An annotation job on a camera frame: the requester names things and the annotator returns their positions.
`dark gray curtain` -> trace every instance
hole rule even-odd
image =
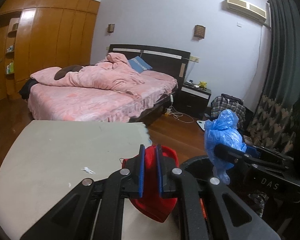
[[[300,11],[293,0],[269,0],[272,50],[268,75],[255,116],[248,127],[255,145],[287,152],[292,105],[300,97]]]

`brown cushion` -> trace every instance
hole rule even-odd
[[[65,67],[63,69],[60,69],[54,76],[54,80],[59,80],[63,77],[65,77],[65,75],[68,72],[79,72],[83,67],[80,65],[71,65],[68,67]]]

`blue gripper pad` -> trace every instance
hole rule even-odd
[[[143,195],[143,185],[145,180],[145,154],[146,154],[146,148],[144,145],[141,146],[140,149],[140,174],[139,174],[139,197],[142,198]]]
[[[156,152],[156,159],[157,159],[158,191],[159,191],[159,196],[162,197],[162,193],[163,193],[163,188],[162,188],[162,172],[161,172],[161,165],[160,165],[160,157],[159,157],[158,147],[155,148],[155,152]]]

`wall outlet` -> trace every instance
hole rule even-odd
[[[197,63],[199,62],[199,58],[194,56],[190,56],[189,60]]]

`blue pillow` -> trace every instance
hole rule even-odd
[[[132,59],[129,59],[129,64],[131,65],[131,67],[137,71],[138,73],[141,73],[145,70],[151,70],[152,67],[147,64],[141,57],[136,56]]]

